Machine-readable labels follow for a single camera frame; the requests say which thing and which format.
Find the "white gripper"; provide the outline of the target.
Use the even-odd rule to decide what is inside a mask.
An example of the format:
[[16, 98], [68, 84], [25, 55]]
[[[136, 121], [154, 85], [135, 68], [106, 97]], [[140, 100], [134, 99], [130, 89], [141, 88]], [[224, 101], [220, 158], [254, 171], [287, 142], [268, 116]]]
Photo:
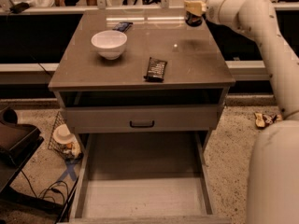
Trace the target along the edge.
[[185, 10], [195, 16], [202, 16], [206, 13], [208, 21], [236, 27], [239, 24], [237, 15], [242, 6], [242, 0], [185, 0]]

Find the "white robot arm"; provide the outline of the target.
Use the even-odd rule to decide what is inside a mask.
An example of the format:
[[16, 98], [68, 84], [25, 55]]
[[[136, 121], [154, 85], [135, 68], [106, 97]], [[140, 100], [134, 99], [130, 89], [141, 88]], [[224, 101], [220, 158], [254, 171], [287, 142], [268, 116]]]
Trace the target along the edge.
[[254, 41], [283, 117], [258, 136], [249, 161], [246, 224], [299, 224], [299, 58], [282, 36], [270, 0], [185, 0], [205, 16]]

